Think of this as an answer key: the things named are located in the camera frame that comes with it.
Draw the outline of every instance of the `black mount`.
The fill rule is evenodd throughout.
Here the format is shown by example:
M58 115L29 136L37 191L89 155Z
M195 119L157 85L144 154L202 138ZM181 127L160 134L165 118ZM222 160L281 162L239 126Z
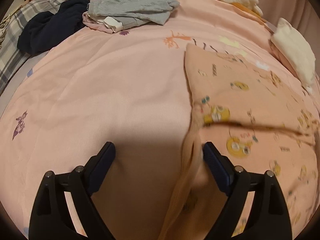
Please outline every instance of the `black mount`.
M292 240L287 206L272 171L256 174L234 167L211 142L204 145L203 153L219 189L228 196L205 240ZM33 205L29 240L115 240L90 198L99 190L115 156L114 144L107 142L84 167L59 175L46 172ZM244 232L231 237L249 191L255 191L255 196ZM76 232L64 192L71 192L88 237Z

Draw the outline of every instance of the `pile of clothes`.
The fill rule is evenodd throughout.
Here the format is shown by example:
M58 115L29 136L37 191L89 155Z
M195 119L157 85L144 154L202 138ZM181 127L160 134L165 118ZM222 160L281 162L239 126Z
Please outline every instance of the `pile of clothes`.
M90 28L107 33L148 22L163 25L178 6L177 0L91 0L83 22Z
M67 0L56 14L34 16L25 26L17 48L30 55L47 51L85 25L106 33L141 26L163 25L179 6L177 0Z

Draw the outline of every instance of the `pink fabric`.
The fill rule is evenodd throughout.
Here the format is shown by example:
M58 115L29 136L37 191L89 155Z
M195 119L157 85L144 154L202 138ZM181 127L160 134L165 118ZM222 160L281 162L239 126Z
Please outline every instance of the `pink fabric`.
M319 116L306 109L306 96L300 97L272 71L260 69L242 56L208 52L193 44L187 45L185 68L192 94L192 121L182 152L185 169L172 195L179 192L180 197L172 197L168 213L176 206L182 209L190 194L196 195L195 214L214 212L201 203L215 199L216 193L200 190L210 175L201 161L201 144L211 141L234 165L256 173L268 169L275 173L296 236L318 202L314 133ZM183 177L190 183L180 183ZM209 182L207 187L217 187ZM253 195L247 199L234 235L244 230Z
M99 24L96 21L92 20L88 16L88 12L84 12L82 14L82 22L84 25L88 26L90 29L98 30L101 32L109 33L109 34L113 33L112 29L107 28L104 24Z
M184 70L188 43L242 55L304 96L300 81L271 55L268 29L249 14L244 17L217 0L178 1L180 7L164 26L148 24L113 35L83 28L53 48L18 87L0 119L0 199L20 230L29 225L46 171L69 172L112 141L116 159L92 200L116 239L159 237L190 124ZM318 115L308 95L304 103ZM264 172L268 166L257 163L255 169ZM225 201L207 187L208 180L214 183L207 176L196 185L167 240L204 239ZM198 191L216 194L214 201L199 202L203 213L194 209ZM79 222L76 229L84 234Z

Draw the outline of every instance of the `pink bedsheet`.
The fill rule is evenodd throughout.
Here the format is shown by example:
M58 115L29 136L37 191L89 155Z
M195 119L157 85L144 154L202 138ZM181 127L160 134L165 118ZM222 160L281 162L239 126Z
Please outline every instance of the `pink bedsheet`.
M17 89L0 119L0 199L21 231L46 171L69 172L112 141L116 159L92 199L116 239L158 238L190 124L187 43L241 54L301 95L300 81L270 54L268 28L253 16L216 0L179 1L164 26L117 34L85 27L53 48ZM318 116L308 95L305 104ZM199 240L211 222L198 225L189 215L180 221Z

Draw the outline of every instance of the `plaid pillow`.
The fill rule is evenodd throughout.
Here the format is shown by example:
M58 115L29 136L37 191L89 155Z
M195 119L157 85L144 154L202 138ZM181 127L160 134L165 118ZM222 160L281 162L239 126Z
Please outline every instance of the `plaid pillow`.
M33 0L12 16L0 48L0 95L10 78L30 57L29 54L17 49L18 38L27 22L40 12L57 13L62 2L64 0Z

